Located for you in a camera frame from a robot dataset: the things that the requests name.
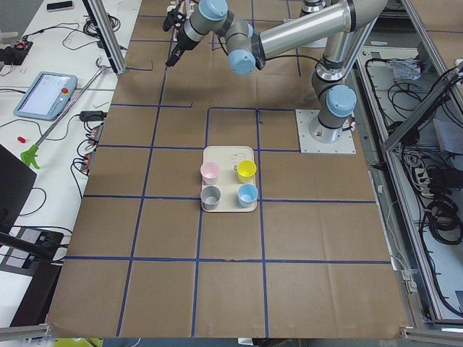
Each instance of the tablet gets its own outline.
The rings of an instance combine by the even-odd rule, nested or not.
[[[76,87],[76,76],[41,72],[14,109],[13,114],[20,117],[53,120],[63,111]]]

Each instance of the green handle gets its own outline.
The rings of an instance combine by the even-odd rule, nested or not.
[[[34,168],[39,169],[37,162],[35,161],[35,157],[37,156],[36,155],[37,151],[38,151],[37,145],[30,146],[28,150],[21,153],[22,162],[26,164],[28,167],[30,166],[30,164],[32,164]]]

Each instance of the brown tabletop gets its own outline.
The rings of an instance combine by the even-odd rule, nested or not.
[[[48,315],[55,335],[397,337],[407,320],[359,137],[356,155],[299,150],[294,109],[319,107],[315,63],[240,77],[210,35],[166,70],[167,3],[142,3]],[[229,6],[256,30],[300,10]],[[255,211],[200,209],[209,145],[254,150]]]

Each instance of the tray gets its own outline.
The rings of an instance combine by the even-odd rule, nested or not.
[[[251,160],[254,162],[254,151],[251,147],[209,146],[204,149],[203,163],[206,161],[215,161],[220,167],[220,176],[214,186],[218,187],[221,191],[220,203],[217,208],[215,210],[205,210],[205,212],[251,212],[258,206],[257,201],[254,201],[249,207],[242,207],[238,202],[238,189],[243,183],[238,179],[236,167],[242,160]],[[250,183],[255,185],[255,177]]]

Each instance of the blue cup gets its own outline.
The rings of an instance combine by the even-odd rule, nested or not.
[[[254,184],[243,184],[238,189],[238,201],[242,207],[251,206],[258,198],[258,189]]]

